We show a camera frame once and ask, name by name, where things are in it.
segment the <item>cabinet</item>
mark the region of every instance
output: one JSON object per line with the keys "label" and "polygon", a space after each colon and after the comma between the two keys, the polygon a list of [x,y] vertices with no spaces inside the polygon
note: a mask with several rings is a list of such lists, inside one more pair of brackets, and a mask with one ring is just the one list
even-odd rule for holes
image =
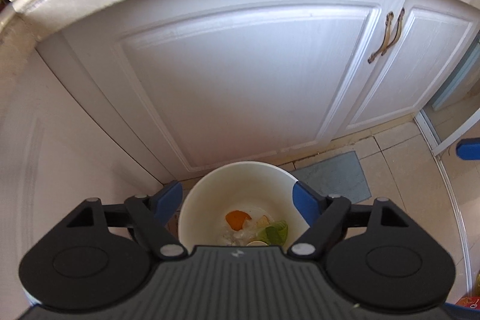
{"label": "cabinet", "polygon": [[[374,69],[367,58],[386,14],[404,2],[129,0],[51,40],[69,47],[61,62],[81,63],[141,143],[185,179],[327,144]],[[52,42],[39,46],[49,65]],[[94,119],[108,126],[101,113]]]}
{"label": "cabinet", "polygon": [[460,2],[406,0],[400,40],[375,60],[337,136],[421,110],[460,61],[479,21],[480,12]]}

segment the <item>red package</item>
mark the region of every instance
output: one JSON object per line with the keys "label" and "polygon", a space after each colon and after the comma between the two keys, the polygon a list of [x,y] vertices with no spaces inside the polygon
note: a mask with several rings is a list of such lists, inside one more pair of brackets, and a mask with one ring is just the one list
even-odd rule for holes
{"label": "red package", "polygon": [[480,297],[462,297],[458,300],[457,305],[480,310]]}

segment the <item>cabinet handle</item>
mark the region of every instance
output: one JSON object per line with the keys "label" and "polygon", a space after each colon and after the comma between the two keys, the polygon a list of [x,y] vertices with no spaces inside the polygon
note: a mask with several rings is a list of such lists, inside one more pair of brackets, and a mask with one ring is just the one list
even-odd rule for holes
{"label": "cabinet handle", "polygon": [[395,32],[395,37],[393,38],[392,42],[387,45],[387,48],[385,48],[382,52],[382,56],[385,55],[385,53],[388,51],[389,48],[394,46],[398,40],[400,40],[400,36],[402,35],[402,22],[403,22],[403,16],[405,15],[405,9],[403,8],[402,11],[400,11],[400,14],[398,15],[398,20],[397,20],[397,31]]}
{"label": "cabinet handle", "polygon": [[372,53],[368,58],[368,64],[372,63],[380,53],[386,50],[388,46],[388,41],[390,40],[390,26],[392,25],[393,12],[387,14],[387,19],[385,21],[385,36],[383,37],[382,45],[378,48],[378,51]]}

